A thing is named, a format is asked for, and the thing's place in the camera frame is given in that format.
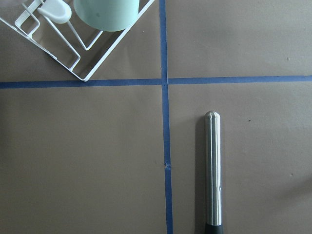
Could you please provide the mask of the mint green plastic cup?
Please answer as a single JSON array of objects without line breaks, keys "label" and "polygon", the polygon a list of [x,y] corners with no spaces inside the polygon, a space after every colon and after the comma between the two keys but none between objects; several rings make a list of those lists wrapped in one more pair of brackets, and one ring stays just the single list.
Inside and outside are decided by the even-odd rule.
[{"label": "mint green plastic cup", "polygon": [[138,0],[75,0],[79,18],[101,31],[116,32],[131,26],[138,17]]}]

